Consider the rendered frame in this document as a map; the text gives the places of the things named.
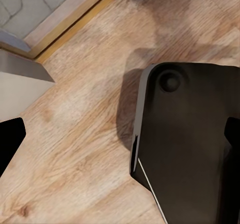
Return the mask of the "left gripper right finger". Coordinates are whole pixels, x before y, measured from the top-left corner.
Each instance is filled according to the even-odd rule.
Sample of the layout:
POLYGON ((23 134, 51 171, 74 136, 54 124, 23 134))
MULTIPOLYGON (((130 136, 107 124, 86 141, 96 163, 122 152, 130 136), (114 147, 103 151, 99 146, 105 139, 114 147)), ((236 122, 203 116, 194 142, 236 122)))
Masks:
POLYGON ((224 135, 240 157, 240 119, 229 117, 225 125, 224 135))

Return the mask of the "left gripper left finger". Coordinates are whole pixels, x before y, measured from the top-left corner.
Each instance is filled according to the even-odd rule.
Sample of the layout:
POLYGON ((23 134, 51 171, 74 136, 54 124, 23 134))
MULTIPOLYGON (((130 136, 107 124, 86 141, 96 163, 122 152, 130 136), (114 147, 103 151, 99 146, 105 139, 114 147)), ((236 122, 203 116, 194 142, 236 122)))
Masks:
POLYGON ((26 129, 22 117, 0 123, 0 177, 25 137, 26 129))

